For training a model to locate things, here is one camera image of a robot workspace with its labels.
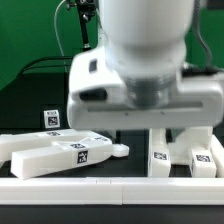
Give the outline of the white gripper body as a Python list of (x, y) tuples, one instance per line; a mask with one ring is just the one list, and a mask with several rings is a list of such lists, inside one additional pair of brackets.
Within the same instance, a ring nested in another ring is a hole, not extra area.
[(224, 72), (100, 47), (73, 59), (67, 118), (79, 130), (215, 126), (224, 119)]

